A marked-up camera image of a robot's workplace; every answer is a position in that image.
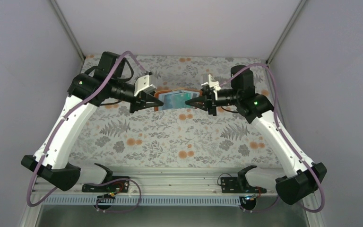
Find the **floral pattern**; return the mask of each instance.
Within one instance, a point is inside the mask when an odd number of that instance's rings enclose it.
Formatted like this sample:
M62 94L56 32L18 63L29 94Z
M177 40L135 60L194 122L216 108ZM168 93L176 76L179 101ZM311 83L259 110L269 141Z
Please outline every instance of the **floral pattern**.
M88 55L82 71L97 65L100 56ZM215 80L223 82L230 77L232 66L260 62L249 58L177 56L137 59L153 73L158 90L201 89L202 76L211 73ZM143 74L132 59L129 62L135 71L131 80L134 83ZM260 67L252 71L257 92L271 100L265 71ZM130 76L127 67L123 76ZM217 109L217 116L193 108L158 112L146 109L130 114L125 102L100 107L90 117L69 160L74 164L106 166L280 167L266 139L239 114L221 108Z

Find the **purple cable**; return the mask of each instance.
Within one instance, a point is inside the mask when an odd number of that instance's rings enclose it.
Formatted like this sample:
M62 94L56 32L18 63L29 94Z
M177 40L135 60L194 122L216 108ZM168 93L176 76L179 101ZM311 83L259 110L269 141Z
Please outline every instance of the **purple cable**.
M276 206L276 204L277 204L277 202L279 202L279 200L280 200L280 197L277 196L276 197L276 200L273 202L273 204L270 205L268 208L263 209L263 210L246 210L241 205L239 205L239 207L240 207L240 209L243 210L243 212L246 212L247 211L249 213L261 213L261 212L265 212L265 211L268 211L268 210L272 209L274 206Z
M127 213L127 212L130 212L130 211L135 210L138 207L138 205L141 203L141 188L140 188L140 186L138 185L137 182L135 182L135 181L133 181L133 180L131 180L129 178L119 178L119 179L116 179L116 180L113 180L113 181L109 181L109 182L106 182L106 183L102 183L102 184L89 183L89 185L96 186L96 187L100 187L100 186L105 186L105 185L112 184L112 183L115 183L115 182L118 182L118 181L131 181L131 182L133 182L137 186L138 193L139 193L137 204L133 208L128 209L128 210L119 210L119 211L118 210L109 210L109 211L106 211L106 210L103 210L103 209L99 209L98 208L98 204L102 200L106 200L108 198L100 198L100 199L98 199L96 201L96 204L95 204L95 208L97 209L97 211L98 210L101 210L104 213L120 213L120 214L123 214L123 213Z
M134 56L134 54L130 51L125 51L124 53L122 53L120 55L120 57L116 60L115 65L112 67L111 71L109 71L108 76L106 76L105 80L102 82L102 84L98 87L98 89L92 93L89 97L87 97L86 99L84 99L83 101L81 101L79 104L75 105L73 108L71 108L62 118L62 120L60 120L58 122L58 124L56 125L56 127L53 129L52 134L50 135L50 137L48 138L48 141L46 142L46 146L44 148L43 151L43 155L41 156L40 160L37 163L37 166L35 167L34 171L33 171L33 175L31 176L30 179L30 183L28 184L28 189L27 189L27 197L26 197L26 201L27 201L27 205L30 207L35 207L40 205L50 194L52 194L53 191L55 191L58 187L54 187L52 188L41 200L39 200L36 203L32 203L31 202L31 193L33 191L34 188L34 183L37 180L37 172L40 169L44 159L45 159L45 155L49 150L49 146L51 145L53 138L55 137L56 133L58 132L59 128L61 128L61 126L64 123L63 119L67 119L70 114L72 112L74 112L75 110L77 110L80 106L84 105L85 103L89 102L91 99L93 99L96 95L99 94L99 92L102 91L102 89L106 86L106 84L108 83L108 81L111 79L113 73L115 72L115 70L118 68L120 62L123 60L123 58L126 55L130 55L130 57L132 57L132 59L135 61L135 63L137 64L137 66L140 67L140 69L143 72L146 72L145 68L140 65L139 61L136 59L136 56Z
M274 116L274 119L275 119L275 123L276 123L276 126L279 128L279 121L277 120L277 105L278 105L278 102L277 102L277 99L278 99L278 96L277 96L277 87L276 87L276 82L275 82L275 77L273 76L273 73L272 71L270 70L270 68L268 68L268 66L266 64L263 64L263 63L254 63L254 64L250 64L250 65L247 65L246 67L242 68L241 70L239 70L236 74L234 74L233 77L230 77L227 81L225 81L224 83L222 83L220 86L223 86L227 83L229 83L230 81L232 81L234 78L236 78L238 75L240 75L242 72L244 72L245 70L249 69L250 67L254 67L254 66L261 66L263 68L266 69L266 71L268 71L270 77L271 77L271 80L272 80L272 85L273 85L273 90L275 91L275 110L273 111L273 116ZM289 147L291 148L291 150L295 153L295 155L300 159L302 160L303 157L300 155L300 153L294 148L294 146L292 145L292 143L290 142L290 140L286 137L285 133L283 132L283 130L279 129L279 132L280 132L280 135L282 135L283 139L286 141L286 143L289 145ZM304 210L308 211L308 212L311 212L311 213L317 213L317 212L320 212L323 207L325 206L325 193L323 191L323 188L322 188L322 185L320 184L320 181L317 177L317 175L314 173L314 171L311 169L310 165L303 160L302 162L305 167L309 170L309 172L311 173L312 177L314 177L314 180L315 182L317 183L317 186L319 188L319 191L320 191L320 197L321 197L321 204L320 204L320 207L318 209L315 209L315 210L311 210L311 209L308 209L306 208L305 206L299 204Z

